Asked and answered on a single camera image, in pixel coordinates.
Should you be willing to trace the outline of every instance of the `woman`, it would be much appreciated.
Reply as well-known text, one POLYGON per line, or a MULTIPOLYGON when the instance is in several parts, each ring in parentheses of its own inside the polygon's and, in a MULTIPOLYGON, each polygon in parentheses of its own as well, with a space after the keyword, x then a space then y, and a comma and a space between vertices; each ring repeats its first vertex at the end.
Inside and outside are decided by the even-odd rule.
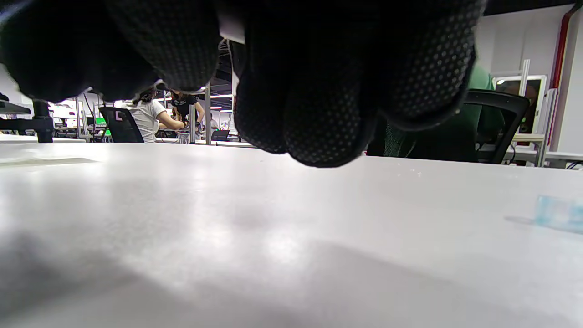
POLYGON ((158 121, 172 130, 184 128, 184 123, 173 120, 159 102, 152 101, 156 95, 156 88, 150 88, 142 92, 138 98, 131 102, 124 102, 121 107, 126 108, 134 117, 136 125, 140 129, 144 142, 156 142, 158 121))
POLYGON ((171 90, 173 113, 177 120, 187 122, 186 116, 190 113, 190 105, 194 105, 196 111, 194 112, 194 122, 196 128, 201 126, 202 119, 205 116, 205 110, 201 104, 196 101, 193 95, 187 95, 184 92, 171 90))

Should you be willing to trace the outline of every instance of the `finger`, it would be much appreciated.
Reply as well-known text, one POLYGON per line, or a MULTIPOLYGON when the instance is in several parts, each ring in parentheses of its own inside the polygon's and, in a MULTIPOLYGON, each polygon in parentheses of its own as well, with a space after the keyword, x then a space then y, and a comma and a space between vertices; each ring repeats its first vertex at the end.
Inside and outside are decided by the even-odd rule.
POLYGON ((31 2, 5 23, 0 39, 6 69, 30 98, 61 101, 89 86, 79 69, 82 38, 71 26, 81 24, 74 1, 31 2), (71 51, 58 45, 68 43, 71 51))
POLYGON ((106 0, 125 38, 169 88, 196 91, 215 73, 219 24, 209 0, 106 0))
POLYGON ((294 62, 304 54, 298 53, 298 33, 271 17, 259 15, 248 20, 247 55, 237 87, 235 126, 256 147, 285 153, 283 109, 294 62))
POLYGON ((374 19, 314 25, 309 60, 297 67, 285 111, 285 140, 298 161, 334 167, 364 151, 377 110, 360 99, 374 28, 374 19))
POLYGON ((402 12, 411 19, 386 19, 379 29, 380 35, 390 36, 391 59, 375 62, 379 75, 372 79, 385 83, 369 84, 376 88, 371 97, 376 97, 389 124, 424 130, 451 117, 465 97, 475 61, 473 29, 485 1, 405 5, 409 8, 402 12))

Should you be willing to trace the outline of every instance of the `long hair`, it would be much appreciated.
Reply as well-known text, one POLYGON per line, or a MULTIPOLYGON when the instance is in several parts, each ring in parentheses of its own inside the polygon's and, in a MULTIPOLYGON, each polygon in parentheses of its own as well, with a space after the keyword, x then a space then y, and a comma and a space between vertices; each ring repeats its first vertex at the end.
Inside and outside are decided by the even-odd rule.
POLYGON ((156 88, 150 88, 150 89, 140 93, 139 97, 132 100, 132 103, 134 105, 137 105, 139 102, 150 103, 150 102, 152 102, 152 99, 154 99, 155 95, 156 95, 156 88))

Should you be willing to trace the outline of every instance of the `gloved hand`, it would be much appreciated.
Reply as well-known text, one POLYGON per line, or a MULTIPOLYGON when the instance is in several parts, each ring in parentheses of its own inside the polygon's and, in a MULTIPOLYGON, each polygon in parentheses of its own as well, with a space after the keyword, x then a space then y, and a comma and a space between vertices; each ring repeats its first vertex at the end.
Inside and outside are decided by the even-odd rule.
MULTIPOLYGON (((245 22, 237 130, 334 167, 362 153, 379 114, 401 130, 434 127, 463 100, 485 1, 230 0, 245 22)), ((30 0, 11 15, 10 3, 1 54, 28 97, 57 102, 91 86, 129 99, 158 78, 198 90, 216 68, 209 0, 30 0)))

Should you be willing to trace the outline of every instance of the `table surface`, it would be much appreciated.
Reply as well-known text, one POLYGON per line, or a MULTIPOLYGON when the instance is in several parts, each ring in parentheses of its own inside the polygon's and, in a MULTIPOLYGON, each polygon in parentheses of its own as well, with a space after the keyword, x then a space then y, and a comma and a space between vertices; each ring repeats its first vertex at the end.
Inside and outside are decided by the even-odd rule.
MULTIPOLYGON (((83 142, 85 139, 67 139, 67 138, 53 138, 53 142, 83 142)), ((16 135, 16 134, 0 134, 0 144, 22 144, 22 143, 38 142, 38 137, 35 135, 16 135)))
POLYGON ((509 219, 583 197, 580 172, 0 148, 42 159, 0 167, 4 328, 583 326, 583 236, 509 219))

